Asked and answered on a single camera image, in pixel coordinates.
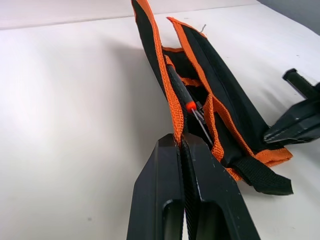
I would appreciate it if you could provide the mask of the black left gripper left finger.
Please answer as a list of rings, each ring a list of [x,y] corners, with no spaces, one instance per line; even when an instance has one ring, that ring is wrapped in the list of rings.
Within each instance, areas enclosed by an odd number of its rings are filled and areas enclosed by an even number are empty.
[[[185,210],[180,149],[173,134],[160,138],[137,177],[128,240],[180,240]]]

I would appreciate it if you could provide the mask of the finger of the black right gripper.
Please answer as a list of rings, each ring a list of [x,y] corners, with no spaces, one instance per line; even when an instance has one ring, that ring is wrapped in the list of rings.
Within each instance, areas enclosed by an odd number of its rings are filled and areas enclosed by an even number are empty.
[[[291,106],[263,135],[267,144],[294,145],[320,138],[320,98]]]
[[[312,85],[295,68],[287,70],[282,78],[293,87],[303,98],[319,98],[320,84]]]

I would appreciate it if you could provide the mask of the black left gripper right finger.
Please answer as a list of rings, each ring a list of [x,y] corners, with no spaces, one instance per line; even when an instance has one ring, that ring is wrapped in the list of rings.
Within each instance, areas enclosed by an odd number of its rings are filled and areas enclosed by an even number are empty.
[[[258,240],[238,185],[205,141],[186,133],[180,159],[190,240]]]

